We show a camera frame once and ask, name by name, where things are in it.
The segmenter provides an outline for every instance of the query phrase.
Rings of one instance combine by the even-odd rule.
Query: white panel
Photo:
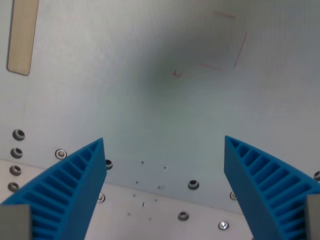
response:
[[[4,158],[47,168],[103,137],[107,183],[238,213],[225,135],[320,168],[319,1],[41,0],[28,78],[5,70],[0,4]]]
[[[12,164],[0,159],[0,202],[11,194],[7,188],[9,182],[23,186],[43,171],[18,164],[22,174],[13,176],[9,173]],[[86,240],[252,238],[242,215],[109,184],[104,184],[101,192],[106,195],[106,200],[96,205]],[[187,221],[178,220],[181,211],[188,212]],[[229,229],[219,230],[218,224],[221,221],[228,221]]]

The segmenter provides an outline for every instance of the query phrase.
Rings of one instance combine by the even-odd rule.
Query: metal screw head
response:
[[[102,192],[99,193],[98,200],[96,201],[98,204],[103,203],[106,200],[106,195],[104,195]]]
[[[231,198],[231,200],[233,200],[233,201],[236,201],[236,200],[237,200],[237,197],[236,197],[234,191],[230,192],[230,198]]]
[[[218,227],[222,231],[227,230],[229,228],[229,223],[227,221],[221,221]]]
[[[55,157],[59,160],[65,159],[67,157],[67,152],[62,148],[57,149],[54,154]]]
[[[10,182],[10,183],[8,184],[8,189],[9,189],[11,192],[15,193],[15,192],[17,192],[17,191],[19,190],[19,185],[18,185],[16,182]]]

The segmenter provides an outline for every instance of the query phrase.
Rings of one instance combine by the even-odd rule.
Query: beige strip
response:
[[[8,69],[29,75],[39,0],[14,0]]]

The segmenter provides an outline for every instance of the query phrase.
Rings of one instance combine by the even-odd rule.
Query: red marking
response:
[[[173,76],[180,78],[182,77],[182,73],[177,74],[177,71],[174,71]]]
[[[246,38],[247,38],[247,34],[248,34],[248,32],[245,32],[244,37],[243,37],[243,40],[242,40],[242,43],[241,43],[240,50],[239,50],[239,52],[238,52],[238,56],[236,57],[236,60],[235,60],[235,63],[234,63],[234,67],[237,66],[237,63],[238,63],[238,60],[239,60],[239,57],[240,57],[242,48],[244,47],[244,44],[245,44],[245,41],[246,41]]]
[[[229,14],[229,13],[226,13],[226,12],[223,12],[223,11],[213,11],[213,14],[217,15],[217,16],[220,16],[220,17],[223,17],[223,18],[226,18],[226,19],[232,19],[232,20],[236,19],[235,15],[232,15],[232,14]]]
[[[220,71],[220,72],[225,71],[225,70],[224,70],[223,68],[221,68],[221,67],[214,66],[214,65],[210,65],[210,64],[206,64],[206,63],[197,64],[197,66],[204,67],[204,68],[208,68],[208,69],[218,70],[218,71]]]

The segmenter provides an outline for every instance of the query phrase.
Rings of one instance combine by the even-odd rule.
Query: blue ribbed plastic part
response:
[[[100,138],[35,177],[2,205],[28,204],[33,240],[83,240],[107,174]]]
[[[307,239],[306,196],[320,193],[313,178],[229,136],[225,137],[224,173],[254,240]]]

